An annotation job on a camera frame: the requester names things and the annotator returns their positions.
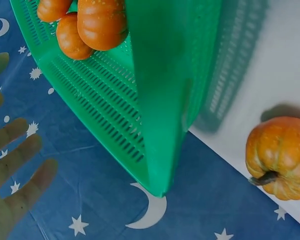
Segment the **green plastic tray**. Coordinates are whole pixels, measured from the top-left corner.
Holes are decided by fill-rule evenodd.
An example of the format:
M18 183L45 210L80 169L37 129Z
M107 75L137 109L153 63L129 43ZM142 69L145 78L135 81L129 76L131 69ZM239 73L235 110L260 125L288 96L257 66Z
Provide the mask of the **green plastic tray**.
M130 36L83 61L61 52L57 22L38 19L38 0L10 2L34 60L65 103L143 187L164 196L205 99L222 0L126 0Z

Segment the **white surface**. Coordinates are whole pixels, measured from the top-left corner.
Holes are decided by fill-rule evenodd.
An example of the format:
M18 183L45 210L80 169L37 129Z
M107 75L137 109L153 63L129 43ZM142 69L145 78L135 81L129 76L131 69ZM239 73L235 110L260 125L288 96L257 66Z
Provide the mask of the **white surface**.
M200 120L190 131L246 178L248 134L263 111L281 103L300 106L300 0L271 0L254 56L233 105L218 132L201 132ZM300 223L300 201L268 195Z

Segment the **orange pumpkin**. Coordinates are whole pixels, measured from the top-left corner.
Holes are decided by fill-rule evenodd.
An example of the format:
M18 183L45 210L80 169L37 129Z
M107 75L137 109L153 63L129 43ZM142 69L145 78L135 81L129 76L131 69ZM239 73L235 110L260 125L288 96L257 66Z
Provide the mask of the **orange pumpkin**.
M275 117L248 136L245 164L250 182L280 200L300 199L300 119Z
M40 0L37 16L46 23L51 23L65 16L73 0Z
M89 58L94 50L80 38L77 29L77 13L71 12L61 18L56 27L56 38L61 51L71 59L84 60Z
M107 51L128 36L124 0L78 0L78 32L92 49Z

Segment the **moon print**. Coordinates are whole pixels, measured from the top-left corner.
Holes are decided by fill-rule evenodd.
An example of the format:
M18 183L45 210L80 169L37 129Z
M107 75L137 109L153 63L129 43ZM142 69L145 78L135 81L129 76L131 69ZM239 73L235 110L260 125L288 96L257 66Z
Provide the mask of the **moon print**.
M9 31L10 24L4 18L0 18L0 21L2 22L2 28L0 29L0 37L1 37L1 36L5 35Z
M167 209L167 198L158 198L151 195L139 183L135 182L131 183L131 185L137 187L146 194L149 200L149 204L145 215L141 219L125 226L131 229L146 229L155 225L165 215Z

